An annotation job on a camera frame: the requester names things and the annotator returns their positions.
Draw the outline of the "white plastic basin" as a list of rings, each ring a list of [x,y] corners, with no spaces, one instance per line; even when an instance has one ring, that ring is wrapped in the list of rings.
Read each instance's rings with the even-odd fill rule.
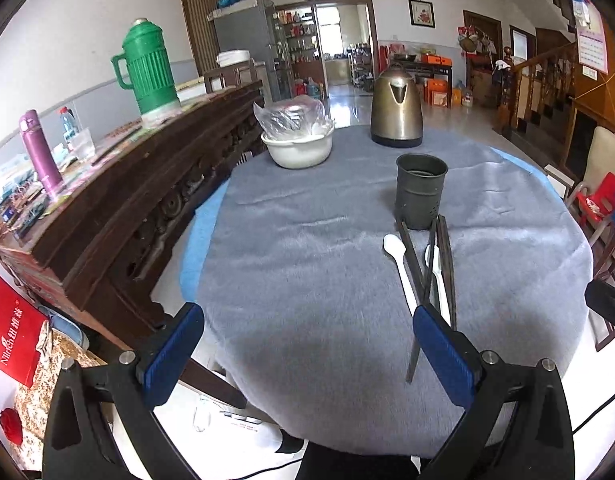
[[[269,133],[262,134],[272,160],[284,169],[306,169],[318,166],[328,159],[332,152],[335,124],[315,124],[312,131],[298,139],[278,140]]]

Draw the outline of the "green thermos jug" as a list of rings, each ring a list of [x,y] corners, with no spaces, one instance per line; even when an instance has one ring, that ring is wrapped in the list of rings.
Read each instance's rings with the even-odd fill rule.
[[[164,106],[179,105],[163,30],[147,18],[137,18],[126,34],[122,53],[112,56],[116,82],[132,91],[141,116]]]

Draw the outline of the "red paper bag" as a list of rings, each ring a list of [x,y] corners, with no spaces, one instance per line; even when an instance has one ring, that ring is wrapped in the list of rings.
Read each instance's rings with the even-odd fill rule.
[[[34,382],[46,324],[45,315],[0,276],[0,370],[27,388]]]

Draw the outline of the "purple thermos bottle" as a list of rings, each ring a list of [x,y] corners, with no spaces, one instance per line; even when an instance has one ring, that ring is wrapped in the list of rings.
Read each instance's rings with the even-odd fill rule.
[[[19,119],[19,129],[39,182],[52,200],[64,188],[64,182],[53,160],[36,110],[28,110]]]

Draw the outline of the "dark grey utensil holder cup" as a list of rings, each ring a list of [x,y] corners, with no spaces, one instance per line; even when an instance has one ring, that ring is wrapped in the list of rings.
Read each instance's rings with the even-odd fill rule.
[[[439,213],[449,167],[441,158],[414,153],[401,155],[396,166],[396,218],[410,230],[429,230]]]

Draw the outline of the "wall calendar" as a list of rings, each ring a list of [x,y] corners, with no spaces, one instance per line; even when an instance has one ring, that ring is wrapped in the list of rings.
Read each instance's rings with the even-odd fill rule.
[[[579,62],[592,70],[608,73],[607,46],[603,19],[591,0],[571,0]]]

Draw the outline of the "dark carved wooden sideboard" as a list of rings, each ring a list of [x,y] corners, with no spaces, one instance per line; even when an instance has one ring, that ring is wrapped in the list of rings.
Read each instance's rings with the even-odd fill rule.
[[[134,349],[169,318],[150,294],[196,208],[243,154],[263,152],[253,113],[263,102],[260,82],[239,84],[126,136],[26,237],[1,237],[0,263],[33,298],[94,330],[99,358]]]

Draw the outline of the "clear plastic bag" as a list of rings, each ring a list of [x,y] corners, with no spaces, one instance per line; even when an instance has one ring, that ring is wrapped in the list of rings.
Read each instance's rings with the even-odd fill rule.
[[[324,103],[305,94],[268,106],[254,104],[253,112],[263,131],[278,141],[325,136],[335,126]]]

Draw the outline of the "dark wooden dining table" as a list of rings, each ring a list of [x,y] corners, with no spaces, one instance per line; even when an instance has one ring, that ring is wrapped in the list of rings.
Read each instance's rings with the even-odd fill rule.
[[[406,72],[414,76],[416,80],[421,79],[423,84],[423,97],[430,105],[444,105],[451,107],[453,68],[450,65],[430,64],[415,61],[413,58],[397,60]]]

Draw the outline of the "gold electric kettle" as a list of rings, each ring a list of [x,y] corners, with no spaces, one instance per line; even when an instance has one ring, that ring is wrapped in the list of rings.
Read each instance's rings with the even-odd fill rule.
[[[414,148],[422,143],[420,92],[400,64],[391,64],[375,82],[370,136],[373,142],[392,148]]]

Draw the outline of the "white plastic spoon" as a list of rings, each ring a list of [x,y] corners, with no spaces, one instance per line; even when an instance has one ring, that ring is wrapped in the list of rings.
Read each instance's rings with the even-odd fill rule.
[[[395,234],[385,234],[382,240],[383,250],[394,260],[397,273],[402,284],[405,300],[411,315],[415,314],[418,307],[416,296],[411,281],[405,270],[406,248],[400,237]]]
[[[445,282],[442,274],[440,248],[437,245],[429,245],[425,252],[426,264],[428,270],[432,273],[432,284],[435,294],[433,304],[437,307],[444,321],[449,324],[451,322],[451,310],[449,310],[449,298]]]

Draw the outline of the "wooden staircase railing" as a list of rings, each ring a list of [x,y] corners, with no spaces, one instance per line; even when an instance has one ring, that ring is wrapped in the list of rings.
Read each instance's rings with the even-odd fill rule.
[[[526,133],[529,125],[539,127],[544,117],[563,110],[573,97],[577,44],[564,44],[521,60],[505,47],[504,57],[495,64],[494,76],[501,77],[499,104],[494,130]]]

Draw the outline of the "plastic water bottle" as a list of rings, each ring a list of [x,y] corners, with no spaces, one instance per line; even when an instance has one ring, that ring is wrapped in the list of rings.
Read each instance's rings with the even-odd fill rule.
[[[67,106],[62,106],[59,110],[61,119],[63,139],[66,147],[72,152],[76,147],[76,140],[80,134],[80,125],[77,122],[72,110]]]

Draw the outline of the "grey fleece table cloth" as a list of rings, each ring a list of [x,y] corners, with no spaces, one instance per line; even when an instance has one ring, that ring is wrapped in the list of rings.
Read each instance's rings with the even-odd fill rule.
[[[506,362],[565,370],[587,318],[588,241],[527,170],[465,136],[426,131],[446,162],[457,325]],[[321,165],[266,155],[237,167],[193,299],[217,361],[294,437],[361,454],[434,455],[461,411],[414,341],[394,261],[396,160],[365,127],[339,129]]]

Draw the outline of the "grey refrigerator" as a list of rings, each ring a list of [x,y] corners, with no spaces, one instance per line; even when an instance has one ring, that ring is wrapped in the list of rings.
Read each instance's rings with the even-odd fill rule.
[[[206,17],[214,25],[219,49],[248,50],[264,64],[274,101],[292,96],[292,67],[286,33],[272,0],[241,0]]]

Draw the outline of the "framed flower picture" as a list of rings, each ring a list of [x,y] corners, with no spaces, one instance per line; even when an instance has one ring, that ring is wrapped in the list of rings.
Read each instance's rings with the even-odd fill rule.
[[[408,0],[411,25],[426,28],[435,27],[433,3],[425,0]]]

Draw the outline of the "clear plastic cup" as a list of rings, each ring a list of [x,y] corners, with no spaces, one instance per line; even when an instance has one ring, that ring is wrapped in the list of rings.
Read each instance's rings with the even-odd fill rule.
[[[88,128],[73,132],[68,139],[68,147],[81,162],[88,162],[96,155],[94,141]]]

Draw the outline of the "red plastic chair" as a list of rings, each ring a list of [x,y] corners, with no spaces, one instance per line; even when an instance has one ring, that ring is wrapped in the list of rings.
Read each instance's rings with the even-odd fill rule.
[[[573,214],[579,213],[577,223],[582,231],[589,224],[595,228],[588,239],[593,247],[611,225],[615,213],[615,174],[608,172],[595,191],[587,182],[581,181],[565,200],[565,206]]]

